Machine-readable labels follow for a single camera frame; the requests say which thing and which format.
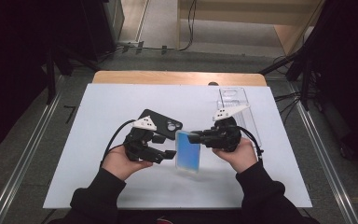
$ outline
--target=metal frame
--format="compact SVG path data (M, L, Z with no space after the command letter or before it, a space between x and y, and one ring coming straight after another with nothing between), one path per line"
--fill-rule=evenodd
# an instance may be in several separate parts
M58 102L61 99L62 87L66 83L67 77L60 76L57 81L57 94L52 99L50 105L46 105L43 114L38 121L34 132L28 141L27 146L25 147L22 155L17 163L10 179L7 181L1 196L0 196L0 223L3 223L4 218L7 214L7 210L10 207L11 203L16 196L16 193L20 187L21 181L23 180L25 173L28 170L28 167L32 161L34 154L36 153L37 147L39 146L40 140L45 133L46 128L50 122L52 115L57 107Z

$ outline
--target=robotic hand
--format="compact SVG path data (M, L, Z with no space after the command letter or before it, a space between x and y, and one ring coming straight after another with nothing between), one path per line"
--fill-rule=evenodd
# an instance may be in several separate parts
M150 117L138 119L133 122L130 133L126 136L123 143L126 154L130 161L151 161L160 164L164 159L172 160L176 154L175 150L159 151L148 146L148 142L163 144L165 137L156 135L156 125Z
M210 130L194 131L197 135L189 135L188 140L192 144L203 144L206 147L221 148L227 152L233 152L241 140L241 131L243 131L250 140L255 143L257 157L262 161L263 150L260 149L255 137L246 129L237 126L237 122L232 117L248 108L248 105L238 105L222 108L216 111L213 116L214 126Z
M197 135L189 135L191 144L201 143L206 147L221 148L232 152L241 140L241 130L234 118L221 119L214 123L210 130L194 131Z

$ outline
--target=smartphone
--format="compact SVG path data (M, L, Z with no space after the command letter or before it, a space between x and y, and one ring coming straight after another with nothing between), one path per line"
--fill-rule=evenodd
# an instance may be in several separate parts
M200 144L191 144L186 131L176 131L176 169L197 173L200 169Z

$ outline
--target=floor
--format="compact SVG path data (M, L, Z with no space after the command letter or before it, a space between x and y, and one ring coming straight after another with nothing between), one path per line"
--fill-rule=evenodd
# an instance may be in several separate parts
M175 18L171 1L122 0L122 3L126 7L124 11L137 11L134 18L138 23L123 28L128 32L122 32L120 42L130 42L136 46L144 41L144 47L148 48L174 47L172 20L167 19ZM133 3L140 5L130 8ZM182 27L181 42L186 45L186 21L183 21ZM138 52L130 49L125 53L115 53L99 65L103 70L256 73L283 56L270 25L211 25L196 21L194 27L193 45L186 51L169 51L163 55L160 50L143 49ZM279 72L274 71L266 76L275 96L288 94L300 86L301 80L289 83L284 79L280 72L284 73L285 69L282 67ZM67 212L58 210L50 217L50 211L43 209L42 205L66 137L76 118L76 107L93 74L88 67L81 66L71 77L58 76L59 92L53 104L45 105L47 92L42 92L0 145L0 198L7 199L0 201L0 223L41 223L44 219L63 217ZM277 107L284 109L292 101L279 102ZM358 161L348 161L340 156L339 145L328 122L312 102L309 112L304 112L302 106L298 105L285 120L287 113L286 110L282 114L282 121L313 204L313 208L307 209L307 212L321 223L358 223ZM316 138L310 135L315 132ZM323 155L327 155L329 160L321 160ZM339 196L348 196L349 203L339 202Z

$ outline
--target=white board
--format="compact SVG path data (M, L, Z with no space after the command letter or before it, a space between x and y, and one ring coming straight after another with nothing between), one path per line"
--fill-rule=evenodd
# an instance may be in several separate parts
M185 131L213 126L217 86L89 84L52 179L44 208L69 208L75 189L86 188L99 169L113 133L144 109L183 122ZM244 87L262 142L264 167L286 186L285 196L297 207L311 207L296 158L269 87ZM112 146L120 145L131 126ZM151 147L174 150L174 141ZM230 165L201 147L197 174L176 170L175 161L163 161L127 179L118 197L119 208L238 208L243 193Z

